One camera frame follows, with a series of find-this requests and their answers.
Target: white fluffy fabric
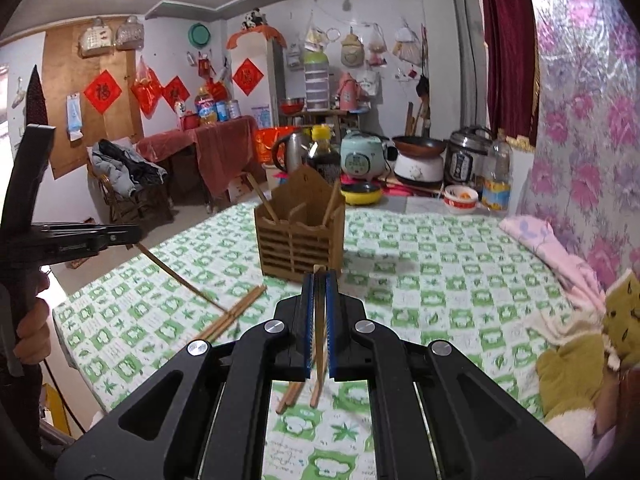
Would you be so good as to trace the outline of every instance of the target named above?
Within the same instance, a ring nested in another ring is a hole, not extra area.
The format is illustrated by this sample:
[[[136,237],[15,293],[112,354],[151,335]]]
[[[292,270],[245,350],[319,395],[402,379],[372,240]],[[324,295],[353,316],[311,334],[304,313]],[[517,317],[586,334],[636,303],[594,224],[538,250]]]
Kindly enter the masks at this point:
[[[595,410],[571,410],[555,416],[546,426],[584,462],[593,450],[595,422]]]

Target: orange cloth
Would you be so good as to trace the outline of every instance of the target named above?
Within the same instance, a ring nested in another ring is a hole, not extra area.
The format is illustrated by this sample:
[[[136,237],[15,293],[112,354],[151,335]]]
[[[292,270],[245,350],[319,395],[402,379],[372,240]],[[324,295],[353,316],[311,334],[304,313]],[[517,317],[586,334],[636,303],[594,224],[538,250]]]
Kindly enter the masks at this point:
[[[248,30],[241,30],[240,32],[236,32],[226,42],[226,48],[228,50],[235,48],[236,46],[238,46],[238,38],[240,36],[244,36],[245,34],[249,34],[250,32],[261,32],[264,34],[264,37],[267,38],[267,40],[275,38],[282,48],[287,47],[287,41],[284,39],[284,36],[280,34],[277,28],[270,27],[269,25],[260,25],[259,27],[249,28]]]
[[[198,171],[211,196],[219,196],[254,158],[255,119],[240,117],[224,123],[204,124],[193,130],[171,130],[145,137],[136,145],[149,162],[159,162],[196,145]]]

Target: yellow pan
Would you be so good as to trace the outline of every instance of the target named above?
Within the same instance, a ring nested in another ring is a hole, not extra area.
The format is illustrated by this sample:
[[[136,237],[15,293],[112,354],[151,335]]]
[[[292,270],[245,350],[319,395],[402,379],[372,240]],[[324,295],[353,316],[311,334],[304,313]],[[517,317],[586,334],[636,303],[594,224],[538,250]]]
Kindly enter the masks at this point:
[[[382,198],[382,189],[370,182],[357,184],[342,184],[340,190],[344,201],[349,205],[371,205]]]

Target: human hand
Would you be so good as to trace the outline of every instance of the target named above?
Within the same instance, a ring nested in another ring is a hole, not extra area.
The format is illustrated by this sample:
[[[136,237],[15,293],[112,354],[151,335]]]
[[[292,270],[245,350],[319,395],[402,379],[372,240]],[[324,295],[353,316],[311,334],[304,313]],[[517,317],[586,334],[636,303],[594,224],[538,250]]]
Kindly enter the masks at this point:
[[[38,294],[49,288],[49,277],[40,273],[38,279]],[[20,341],[15,346],[14,355],[24,365],[36,365],[51,354],[49,338],[49,305],[46,301],[36,298],[33,308],[18,324],[16,333]]]

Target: metal bolt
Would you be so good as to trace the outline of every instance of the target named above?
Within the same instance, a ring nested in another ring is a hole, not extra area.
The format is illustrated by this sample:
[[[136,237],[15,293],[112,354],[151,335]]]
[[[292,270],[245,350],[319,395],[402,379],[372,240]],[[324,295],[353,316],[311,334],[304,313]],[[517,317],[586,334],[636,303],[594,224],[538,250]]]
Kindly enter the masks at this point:
[[[209,344],[202,339],[191,341],[189,343],[189,346],[187,346],[187,352],[189,352],[193,356],[202,355],[207,351],[207,349],[209,349]]]
[[[441,357],[445,357],[451,353],[451,345],[446,341],[436,341],[431,345],[431,351]]]
[[[264,324],[264,329],[270,334],[277,334],[284,330],[284,323],[279,319],[271,319]]]
[[[370,334],[375,329],[376,325],[368,319],[361,319],[356,323],[356,332],[360,332],[361,334]]]

